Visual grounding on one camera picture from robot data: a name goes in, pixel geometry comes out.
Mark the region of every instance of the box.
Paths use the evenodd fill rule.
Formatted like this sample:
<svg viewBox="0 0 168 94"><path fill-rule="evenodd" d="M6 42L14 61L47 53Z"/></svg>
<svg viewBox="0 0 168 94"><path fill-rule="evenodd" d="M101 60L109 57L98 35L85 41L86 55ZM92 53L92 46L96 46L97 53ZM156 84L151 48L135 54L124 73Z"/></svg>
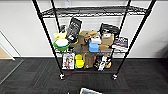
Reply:
<svg viewBox="0 0 168 94"><path fill-rule="evenodd" d="M104 33L102 36L102 44L111 46L114 41L114 34Z"/></svg>
<svg viewBox="0 0 168 94"><path fill-rule="evenodd" d="M101 49L101 50L108 49L108 48L109 48L109 46L106 44L99 44L99 49Z"/></svg>

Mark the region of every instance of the white wall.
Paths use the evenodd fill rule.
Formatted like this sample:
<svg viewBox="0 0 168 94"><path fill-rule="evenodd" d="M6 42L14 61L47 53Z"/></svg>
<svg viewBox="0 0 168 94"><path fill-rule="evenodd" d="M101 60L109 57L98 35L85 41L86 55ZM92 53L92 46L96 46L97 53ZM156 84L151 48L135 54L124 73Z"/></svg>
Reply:
<svg viewBox="0 0 168 94"><path fill-rule="evenodd" d="M77 6L126 5L125 1L71 0ZM56 0L57 7L65 7L64 0ZM51 8L50 0L39 0L41 11ZM131 5L147 8L150 1L132 1ZM134 44L129 58L160 58L168 50L168 1L157 1L141 33ZM23 57L52 57L52 51L36 15L31 0L0 1L0 29ZM127 16L121 36L132 39L143 16ZM100 24L120 26L121 17L78 18L83 21L81 30L99 30ZM60 18L61 24L69 24L70 18ZM52 37L57 32L55 19L45 19Z"/></svg>

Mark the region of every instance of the shelf post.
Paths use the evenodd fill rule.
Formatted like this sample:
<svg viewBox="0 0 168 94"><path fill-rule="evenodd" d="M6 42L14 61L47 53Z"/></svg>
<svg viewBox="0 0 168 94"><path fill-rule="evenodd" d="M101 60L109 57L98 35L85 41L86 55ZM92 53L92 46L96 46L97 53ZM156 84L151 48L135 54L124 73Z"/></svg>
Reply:
<svg viewBox="0 0 168 94"><path fill-rule="evenodd" d="M128 9L129 9L129 7L130 7L130 4L131 4L131 0L129 0L128 3L127 3L127 7L126 7L126 10L125 10L125 13L124 13L124 17L123 17L122 22L121 22L121 25L120 25L120 32L121 32L122 27L123 27L123 25L124 25L124 21L125 21L125 18L126 18L126 16L127 16Z"/></svg>
<svg viewBox="0 0 168 94"><path fill-rule="evenodd" d="M53 0L51 0L51 4L52 4L52 7L53 7L53 12L54 12L54 15L55 15L57 27L58 27L58 30L59 30L59 33L60 33L61 32L61 28L60 28L60 24L59 24L59 21L58 21L58 16L57 16L57 12L56 12L56 8L55 8Z"/></svg>
<svg viewBox="0 0 168 94"><path fill-rule="evenodd" d="M58 67L59 67L59 70L60 70L60 72L61 72L61 75L63 75L62 68L61 68L61 66L60 66L60 64L59 64L59 62L58 62L58 58L57 58L56 52L55 52L54 47L53 47L53 45L52 45L52 42L51 42L51 39L50 39L50 35L49 35L49 33L48 33L47 27L46 27L45 22L44 22L44 20L43 20L43 17L42 17L42 14L41 14L41 12L40 12L40 9L39 9L39 6L38 6L38 4L37 4L37 1L36 1L36 0L32 0L32 1L33 1L33 4L34 4L35 9L36 9L36 11L37 11L37 15L38 15L38 17L39 17L39 19L40 19L40 21L41 21L42 26L43 26L43 29L44 29L44 31L45 31L45 34L46 34L46 36L47 36L48 42L49 42L49 44L50 44L50 46L51 46L52 52L53 52L53 54L54 54L54 56L55 56L55 60L56 60L56 62L57 62L57 64L58 64Z"/></svg>
<svg viewBox="0 0 168 94"><path fill-rule="evenodd" d="M137 39L138 34L140 33L140 31L141 31L141 29L142 29L142 27L143 27L143 25L144 25L144 23L145 23L147 17L150 15L150 13L151 13L151 11L152 11L152 8L153 8L153 6L154 6L154 4L155 4L155 2L156 2L156 0L152 0L152 1L151 1L150 5L149 5L149 7L148 7L148 9L147 9L147 11L146 11L146 13L145 13L145 16L143 17L143 19L142 19L142 21L141 21L141 23L140 23L140 25L139 25L139 27L138 27L138 29L137 29L135 35L134 35L134 37L133 37L133 39L132 39L132 41L131 41L131 44L130 44L130 46L129 46L129 48L128 48L128 51L125 53L125 56L124 56L124 58L123 58L123 60L122 60L122 62L121 62L121 64L120 64L120 66L118 67L117 73L114 74L113 76L116 76L116 75L119 73L119 71L120 71L120 69L121 69L121 67L122 67L122 65L123 65L123 63L124 63L124 61L125 61L125 59L127 58L127 56L128 56L128 54L129 54L129 52L130 52L130 50L131 50L133 44L135 43L135 40Z"/></svg>

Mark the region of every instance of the caster wheel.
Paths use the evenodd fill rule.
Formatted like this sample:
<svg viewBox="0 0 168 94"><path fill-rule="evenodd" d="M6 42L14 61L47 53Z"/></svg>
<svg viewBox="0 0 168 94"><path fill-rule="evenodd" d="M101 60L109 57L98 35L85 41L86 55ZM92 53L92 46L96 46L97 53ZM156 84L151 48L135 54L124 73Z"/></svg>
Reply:
<svg viewBox="0 0 168 94"><path fill-rule="evenodd" d="M64 80L64 74L60 74L60 79Z"/></svg>
<svg viewBox="0 0 168 94"><path fill-rule="evenodd" d="M114 74L114 75L112 76L112 78L113 78L113 80L116 80L116 79L117 79L117 75Z"/></svg>

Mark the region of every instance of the book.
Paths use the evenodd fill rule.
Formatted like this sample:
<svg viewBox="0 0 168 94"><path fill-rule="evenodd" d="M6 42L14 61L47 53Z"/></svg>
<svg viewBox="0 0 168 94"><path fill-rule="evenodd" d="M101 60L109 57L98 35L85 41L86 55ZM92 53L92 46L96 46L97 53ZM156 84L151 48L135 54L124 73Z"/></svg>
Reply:
<svg viewBox="0 0 168 94"><path fill-rule="evenodd" d="M128 38L125 37L115 38L112 44L112 48L126 52L128 50Z"/></svg>
<svg viewBox="0 0 168 94"><path fill-rule="evenodd" d="M74 69L74 53L66 53L63 55L62 69Z"/></svg>

